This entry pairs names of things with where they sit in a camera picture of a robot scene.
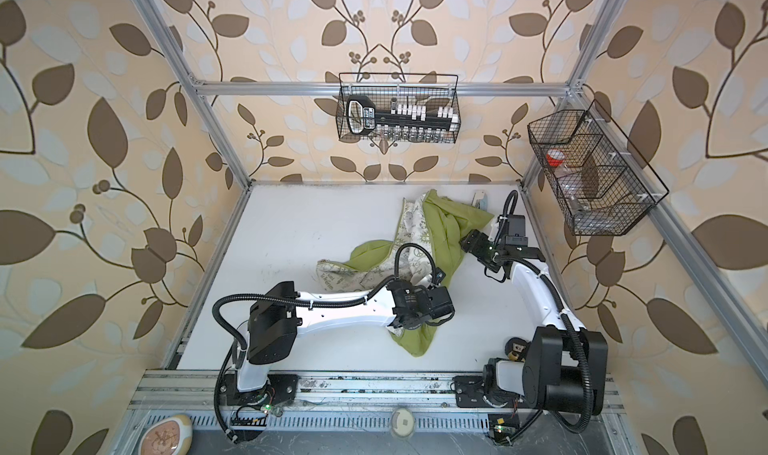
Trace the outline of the green jacket with cartoon print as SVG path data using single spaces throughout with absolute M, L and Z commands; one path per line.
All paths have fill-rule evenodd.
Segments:
M 330 293 L 369 292 L 394 275 L 425 286 L 440 268 L 446 273 L 441 285 L 447 287 L 464 258 L 461 239 L 472 230 L 482 231 L 491 220 L 491 213 L 432 189 L 402 201 L 391 240 L 366 241 L 346 261 L 320 260 L 316 274 Z

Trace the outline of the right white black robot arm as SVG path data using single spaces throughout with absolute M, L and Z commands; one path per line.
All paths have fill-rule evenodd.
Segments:
M 604 336 L 588 330 L 566 305 L 542 251 L 529 245 L 526 219 L 516 211 L 518 199 L 517 190 L 507 195 L 494 236 L 474 229 L 461 241 L 487 278 L 513 283 L 537 323 L 531 339 L 509 339 L 506 356 L 490 359 L 483 368 L 485 404 L 504 408 L 524 401 L 534 410 L 510 434 L 510 442 L 545 412 L 568 432 L 584 432 L 603 407 L 608 358 Z

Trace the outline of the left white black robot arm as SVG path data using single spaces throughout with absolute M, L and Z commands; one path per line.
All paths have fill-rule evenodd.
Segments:
M 407 250 L 426 256 L 428 275 L 418 284 L 400 274 Z M 235 293 L 212 307 L 215 322 L 232 336 L 217 374 L 214 404 L 228 390 L 225 374 L 234 370 L 234 392 L 254 396 L 258 405 L 270 404 L 276 393 L 269 387 L 273 364 L 286 359 L 297 338 L 350 326 L 376 326 L 403 331 L 439 327 L 455 316 L 445 272 L 425 247 L 407 242 L 395 252 L 394 271 L 373 288 L 357 292 L 318 294 L 280 282 L 265 294 Z

